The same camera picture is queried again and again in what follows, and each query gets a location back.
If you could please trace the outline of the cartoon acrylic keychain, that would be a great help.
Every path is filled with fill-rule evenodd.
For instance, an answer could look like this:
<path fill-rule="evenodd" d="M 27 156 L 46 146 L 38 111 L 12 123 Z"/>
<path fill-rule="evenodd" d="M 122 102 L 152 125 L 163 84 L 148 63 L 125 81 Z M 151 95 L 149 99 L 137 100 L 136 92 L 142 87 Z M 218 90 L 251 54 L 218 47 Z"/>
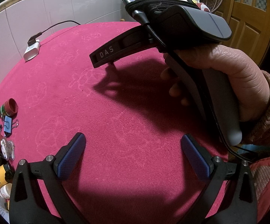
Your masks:
<path fill-rule="evenodd" d="M 3 138 L 1 141 L 1 153 L 4 159 L 13 161 L 15 159 L 15 144 Z"/>

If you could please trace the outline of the blue binder clip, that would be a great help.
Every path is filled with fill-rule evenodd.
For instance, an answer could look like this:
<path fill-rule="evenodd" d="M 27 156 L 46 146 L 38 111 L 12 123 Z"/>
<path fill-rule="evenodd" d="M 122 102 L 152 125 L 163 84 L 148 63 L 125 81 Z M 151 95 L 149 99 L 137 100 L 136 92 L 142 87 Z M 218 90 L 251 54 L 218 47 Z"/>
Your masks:
<path fill-rule="evenodd" d="M 17 128 L 19 125 L 18 119 L 13 121 L 9 116 L 4 117 L 4 136 L 9 137 L 12 134 L 13 128 Z"/>

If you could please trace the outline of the red green cylindrical can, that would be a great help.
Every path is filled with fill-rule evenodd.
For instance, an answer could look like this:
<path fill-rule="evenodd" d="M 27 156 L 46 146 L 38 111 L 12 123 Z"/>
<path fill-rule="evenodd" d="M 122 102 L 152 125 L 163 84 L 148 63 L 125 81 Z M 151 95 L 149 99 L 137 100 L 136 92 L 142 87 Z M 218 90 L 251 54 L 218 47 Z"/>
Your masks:
<path fill-rule="evenodd" d="M 18 104 L 13 98 L 9 98 L 0 107 L 0 119 L 4 120 L 6 116 L 15 118 L 18 113 Z"/>

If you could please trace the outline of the wooden door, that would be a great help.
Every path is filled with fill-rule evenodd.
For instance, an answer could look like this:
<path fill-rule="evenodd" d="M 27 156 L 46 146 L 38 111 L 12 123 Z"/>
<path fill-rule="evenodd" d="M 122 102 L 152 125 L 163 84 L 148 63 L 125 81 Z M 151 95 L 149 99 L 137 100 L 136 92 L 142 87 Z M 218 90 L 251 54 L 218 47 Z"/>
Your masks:
<path fill-rule="evenodd" d="M 243 51 L 260 65 L 270 45 L 270 0 L 223 0 L 215 13 L 232 31 L 222 44 Z"/>

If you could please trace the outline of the pink red tablecloth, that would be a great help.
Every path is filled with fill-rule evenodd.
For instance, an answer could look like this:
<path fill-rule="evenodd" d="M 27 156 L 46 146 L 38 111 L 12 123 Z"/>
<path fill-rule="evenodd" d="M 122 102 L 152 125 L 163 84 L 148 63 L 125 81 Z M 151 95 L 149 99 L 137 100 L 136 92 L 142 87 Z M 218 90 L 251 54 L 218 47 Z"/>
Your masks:
<path fill-rule="evenodd" d="M 132 27 L 70 25 L 44 39 L 29 62 L 0 28 L 0 106 L 9 98 L 19 106 L 11 135 L 16 160 L 41 161 L 85 135 L 85 152 L 64 187 L 91 223 L 176 223 L 204 187 L 182 154 L 182 135 L 227 154 L 203 135 L 202 117 L 169 96 L 156 49 L 92 66 L 93 50 Z"/>

